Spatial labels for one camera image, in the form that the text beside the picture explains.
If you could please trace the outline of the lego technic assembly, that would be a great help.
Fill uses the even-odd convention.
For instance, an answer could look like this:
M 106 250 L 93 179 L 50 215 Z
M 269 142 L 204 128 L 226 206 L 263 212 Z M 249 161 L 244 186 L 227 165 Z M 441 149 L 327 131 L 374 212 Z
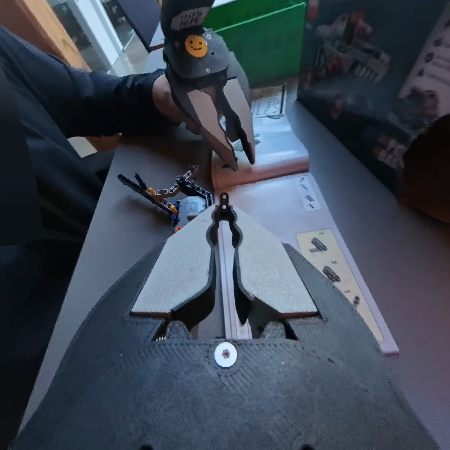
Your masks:
M 149 187 L 137 173 L 134 174 L 135 182 L 121 174 L 117 178 L 167 213 L 172 230 L 177 232 L 213 205 L 212 194 L 195 183 L 198 170 L 199 165 L 189 165 L 188 171 L 178 175 L 171 187 L 160 190 Z

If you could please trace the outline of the person's dark clothed body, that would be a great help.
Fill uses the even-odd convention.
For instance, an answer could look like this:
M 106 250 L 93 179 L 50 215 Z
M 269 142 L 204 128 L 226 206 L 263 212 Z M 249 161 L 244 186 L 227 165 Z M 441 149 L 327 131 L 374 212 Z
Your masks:
M 104 184 L 53 119 L 50 83 L 63 65 L 1 26 L 12 97 L 1 106 L 1 449 L 17 434 Z

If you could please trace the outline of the person's left hand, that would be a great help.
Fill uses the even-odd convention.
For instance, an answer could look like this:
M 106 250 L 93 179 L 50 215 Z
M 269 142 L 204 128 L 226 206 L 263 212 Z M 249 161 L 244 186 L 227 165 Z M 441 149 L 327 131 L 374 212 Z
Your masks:
M 195 135 L 200 135 L 200 127 L 181 110 L 172 98 L 172 91 L 166 75 L 159 76 L 153 83 L 152 96 L 155 107 L 172 125 L 185 127 Z

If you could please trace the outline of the lego instruction booklet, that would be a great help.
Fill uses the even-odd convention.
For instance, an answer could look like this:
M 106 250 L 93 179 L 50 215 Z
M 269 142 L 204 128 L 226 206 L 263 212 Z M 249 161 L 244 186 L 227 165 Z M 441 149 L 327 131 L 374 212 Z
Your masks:
M 286 116 L 294 80 L 255 89 L 252 96 L 256 164 L 248 164 L 239 142 L 233 144 L 238 172 L 213 154 L 216 202 L 226 192 L 231 205 L 299 251 L 357 308 L 383 353 L 397 356 L 399 348 L 309 172 L 310 155 Z

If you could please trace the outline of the green box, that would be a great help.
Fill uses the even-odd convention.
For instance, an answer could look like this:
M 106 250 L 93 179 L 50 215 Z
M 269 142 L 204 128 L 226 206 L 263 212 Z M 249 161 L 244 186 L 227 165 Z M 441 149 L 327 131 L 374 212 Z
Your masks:
M 298 74 L 307 2 L 214 1 L 205 26 L 223 37 L 251 88 Z

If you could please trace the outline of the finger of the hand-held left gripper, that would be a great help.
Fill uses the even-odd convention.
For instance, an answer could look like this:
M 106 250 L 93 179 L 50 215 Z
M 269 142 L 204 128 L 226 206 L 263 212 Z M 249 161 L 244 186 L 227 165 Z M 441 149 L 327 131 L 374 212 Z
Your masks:
M 244 69 L 233 52 L 229 52 L 227 80 L 223 87 L 221 107 L 225 133 L 230 142 L 239 140 L 251 165 L 256 161 L 255 136 L 251 114 L 250 87 Z
M 221 127 L 215 104 L 208 93 L 195 89 L 168 72 L 172 98 L 177 107 L 198 128 L 200 136 L 233 171 L 238 169 L 232 145 Z

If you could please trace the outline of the person's left forearm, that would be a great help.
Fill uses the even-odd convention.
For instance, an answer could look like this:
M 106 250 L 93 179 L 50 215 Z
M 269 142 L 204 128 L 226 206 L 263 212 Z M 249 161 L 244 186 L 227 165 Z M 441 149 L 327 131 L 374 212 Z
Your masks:
M 50 83 L 54 121 L 65 136 L 150 135 L 169 120 L 154 100 L 163 71 L 113 76 L 63 65 Z

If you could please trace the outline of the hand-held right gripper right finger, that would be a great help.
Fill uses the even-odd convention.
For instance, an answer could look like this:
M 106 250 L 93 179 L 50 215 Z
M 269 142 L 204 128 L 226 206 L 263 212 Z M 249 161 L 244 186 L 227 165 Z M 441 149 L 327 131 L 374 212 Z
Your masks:
M 228 209 L 225 250 L 229 299 L 240 325 L 318 317 L 318 308 L 285 246 L 238 207 Z

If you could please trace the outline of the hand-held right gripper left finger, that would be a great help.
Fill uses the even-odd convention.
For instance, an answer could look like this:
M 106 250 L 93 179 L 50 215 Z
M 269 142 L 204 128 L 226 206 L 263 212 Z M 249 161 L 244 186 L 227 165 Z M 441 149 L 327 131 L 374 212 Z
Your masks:
M 210 206 L 168 238 L 143 283 L 131 314 L 180 321 L 188 330 L 215 305 L 218 206 Z

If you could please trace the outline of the dark lego set box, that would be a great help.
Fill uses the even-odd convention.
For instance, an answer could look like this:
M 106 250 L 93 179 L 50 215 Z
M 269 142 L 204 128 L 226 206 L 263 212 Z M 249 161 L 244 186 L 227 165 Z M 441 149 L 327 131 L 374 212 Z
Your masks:
M 400 202 L 449 224 L 449 1 L 308 1 L 297 98 Z

